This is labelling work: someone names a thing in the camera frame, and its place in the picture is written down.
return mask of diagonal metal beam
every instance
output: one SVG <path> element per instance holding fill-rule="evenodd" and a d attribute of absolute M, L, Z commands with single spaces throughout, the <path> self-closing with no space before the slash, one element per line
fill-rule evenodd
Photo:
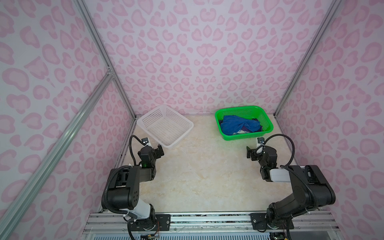
<path fill-rule="evenodd" d="M 284 95 L 283 95 L 279 105 L 276 108 L 275 113 L 273 114 L 275 117 L 277 117 L 281 113 L 281 110 L 284 108 L 284 105 L 287 102 L 289 96 L 291 95 L 293 89 L 295 88 L 297 82 L 299 81 L 303 70 L 308 65 L 309 61 L 311 60 L 311 57 L 314 55 L 314 53 L 316 51 L 316 48 L 319 46 L 322 38 L 324 37 L 327 30 L 331 26 L 336 15 L 341 10 L 341 6 L 343 5 L 343 1 L 344 0 L 333 0 L 332 1 L 331 6 L 328 8 L 328 11 L 325 14 L 325 17 L 323 18 L 323 21 L 321 22 L 315 36 L 313 37 L 313 40 L 312 40 L 310 46 L 307 49 L 307 52 L 305 52 L 303 60 L 300 62 L 295 74 L 292 77 L 290 84 L 288 85 L 287 89 L 285 90 Z"/>
<path fill-rule="evenodd" d="M 93 23 L 92 16 L 89 13 L 87 5 L 85 4 L 84 0 L 73 0 L 73 2 L 75 3 L 77 9 L 79 10 L 79 13 L 80 13 L 81 17 L 83 18 L 85 26 L 87 27 L 89 33 L 91 34 L 93 41 L 96 44 L 96 48 L 100 52 L 100 56 L 103 59 L 105 66 L 108 68 L 108 70 L 111 72 L 111 74 L 114 75 L 113 80 L 115 81 L 116 86 L 118 87 L 118 91 L 119 91 L 121 98 L 124 100 L 124 104 L 128 108 L 129 113 L 131 114 L 132 118 L 135 119 L 136 115 L 133 111 L 133 108 L 132 108 L 130 102 L 129 102 L 128 96 L 127 96 L 126 92 L 124 91 L 124 88 L 121 84 L 121 81 L 116 74 L 115 68 L 113 67 L 111 59 L 108 56 L 108 53 L 105 49 L 105 46 L 101 40 L 100 34 L 98 33 L 98 31 L 95 27 L 95 24 Z"/>
<path fill-rule="evenodd" d="M 112 78 L 113 76 L 110 73 L 107 73 L 104 76 L 99 85 L 80 108 L 77 115 L 68 125 L 63 135 L 53 146 L 52 150 L 43 159 L 39 168 L 31 176 L 23 190 L 9 206 L 0 222 L 0 240 L 7 240 L 11 236 L 25 212 L 28 210 L 29 206 L 41 190 L 45 181 L 51 175 L 57 163 L 60 161 L 72 140 L 75 138 L 83 123 L 88 118 L 96 103 L 104 93 L 105 89 L 110 84 Z"/>

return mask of metal frame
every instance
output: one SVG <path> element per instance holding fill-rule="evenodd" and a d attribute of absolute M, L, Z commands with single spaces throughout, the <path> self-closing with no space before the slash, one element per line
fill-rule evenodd
<path fill-rule="evenodd" d="M 279 105 L 276 108 L 276 111 L 274 113 L 275 116 L 278 116 L 281 113 L 281 110 L 284 108 L 284 105 L 287 102 L 289 96 L 291 95 L 293 89 L 295 88 L 297 82 L 299 81 L 303 70 L 308 65 L 309 61 L 311 60 L 311 57 L 315 53 L 316 48 L 319 46 L 323 36 L 326 34 L 327 30 L 331 26 L 337 13 L 341 10 L 342 3 L 343 3 L 343 0 L 333 0 L 332 1 L 331 6 L 328 8 L 328 11 L 325 14 L 325 17 L 323 18 L 323 20 L 320 24 L 320 27 L 318 28 L 315 36 L 313 37 L 313 40 L 312 40 L 310 46 L 308 47 L 307 51 L 305 52 L 303 60 L 300 62 L 295 74 L 292 77 L 290 84 L 288 85 L 283 97 L 281 98 Z"/>
<path fill-rule="evenodd" d="M 85 25 L 86 25 L 89 33 L 91 34 L 91 37 L 92 37 L 93 41 L 95 42 L 97 49 L 100 52 L 100 56 L 103 59 L 105 66 L 107 67 L 108 71 L 110 71 L 111 74 L 114 75 L 114 82 L 115 82 L 115 84 L 119 90 L 120 96 L 124 100 L 124 104 L 129 109 L 129 113 L 131 114 L 132 118 L 135 119 L 136 115 L 133 111 L 133 108 L 132 108 L 130 102 L 129 102 L 128 96 L 124 91 L 124 88 L 121 84 L 121 81 L 119 80 L 119 78 L 116 74 L 115 68 L 113 67 L 113 64 L 112 64 L 112 62 L 111 62 L 111 60 L 107 54 L 107 51 L 103 45 L 101 37 L 100 37 L 100 35 L 99 35 L 99 33 L 98 33 L 98 31 L 97 31 L 97 29 L 96 29 L 96 27 L 92 21 L 92 17 L 91 17 L 91 14 L 89 13 L 87 5 L 85 4 L 84 0 L 73 0 L 73 2 L 75 3 L 80 15 L 82 16 L 82 18 L 85 22 Z"/>
<path fill-rule="evenodd" d="M 80 108 L 77 115 L 70 122 L 63 135 L 53 146 L 52 150 L 43 159 L 39 168 L 28 180 L 23 190 L 9 206 L 0 222 L 0 240 L 8 239 L 12 234 L 13 230 L 24 216 L 24 213 L 28 210 L 30 204 L 34 201 L 45 181 L 51 175 L 57 163 L 60 161 L 83 123 L 88 118 L 94 106 L 103 95 L 112 78 L 113 76 L 109 73 L 104 76 L 99 85 Z"/>
<path fill-rule="evenodd" d="M 224 233 L 224 232 L 256 232 L 253 230 L 250 213 L 252 212 L 169 212 L 170 230 L 165 233 Z M 292 232 L 326 231 L 338 232 L 330 211 L 319 210 L 304 214 L 292 220 L 295 228 Z M 90 214 L 83 234 L 126 233 L 127 223 L 121 214 L 99 213 Z M 267 230 L 267 232 L 282 232 L 282 230 Z"/>

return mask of side wall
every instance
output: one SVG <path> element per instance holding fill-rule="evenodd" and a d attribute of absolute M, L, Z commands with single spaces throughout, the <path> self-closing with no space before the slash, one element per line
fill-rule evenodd
<path fill-rule="evenodd" d="M 96 212 L 132 119 L 110 83 L 11 239 L 77 239 Z"/>
<path fill-rule="evenodd" d="M 136 114 L 273 113 L 331 0 L 85 1 Z"/>
<path fill-rule="evenodd" d="M 336 192 L 346 240 L 384 236 L 384 3 L 348 0 L 278 122 Z"/>
<path fill-rule="evenodd" d="M 71 0 L 0 3 L 0 218 L 106 73 Z"/>

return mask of black mounting plate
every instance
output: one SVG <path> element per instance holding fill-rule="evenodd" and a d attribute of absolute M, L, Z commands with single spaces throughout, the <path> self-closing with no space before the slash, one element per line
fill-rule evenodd
<path fill-rule="evenodd" d="M 156 214 L 156 221 L 160 223 L 160 228 L 159 228 L 160 231 L 169 231 L 169 226 L 170 226 L 169 214 Z M 156 230 L 157 230 L 157 223 L 155 227 L 150 231 L 155 232 Z M 133 223 L 131 225 L 131 231 L 147 231 L 147 230 L 145 230 L 142 226 L 138 225 L 137 223 Z"/>
<path fill-rule="evenodd" d="M 265 214 L 250 214 L 250 216 L 251 216 L 251 223 L 252 223 L 253 230 L 264 230 L 265 229 L 265 224 L 266 224 Z M 277 232 L 280 232 L 278 230 L 281 230 L 281 232 L 283 230 L 283 226 L 280 226 L 278 229 L 272 229 L 267 225 L 266 228 L 267 228 L 267 230 L 276 230 Z M 294 228 L 293 224 L 291 223 L 289 229 L 293 229 L 293 228 Z"/>

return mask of laundry basket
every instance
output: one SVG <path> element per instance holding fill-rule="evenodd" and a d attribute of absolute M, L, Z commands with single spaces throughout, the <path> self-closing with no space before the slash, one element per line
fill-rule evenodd
<path fill-rule="evenodd" d="M 193 122 L 164 104 L 144 114 L 137 125 L 167 148 L 178 144 L 194 126 Z"/>
<path fill-rule="evenodd" d="M 219 120 L 223 120 L 224 116 L 227 115 L 235 115 L 246 119 L 257 118 L 260 121 L 260 125 L 263 126 L 262 132 L 251 132 L 237 135 L 225 135 L 221 131 Z M 236 140 L 250 137 L 261 137 L 266 133 L 269 133 L 273 130 L 273 124 L 271 120 L 265 113 L 264 109 L 258 106 L 244 106 L 244 107 L 236 107 L 236 108 L 224 108 L 220 109 L 215 113 L 216 123 L 218 126 L 218 130 L 220 134 L 223 136 L 224 140 Z"/>

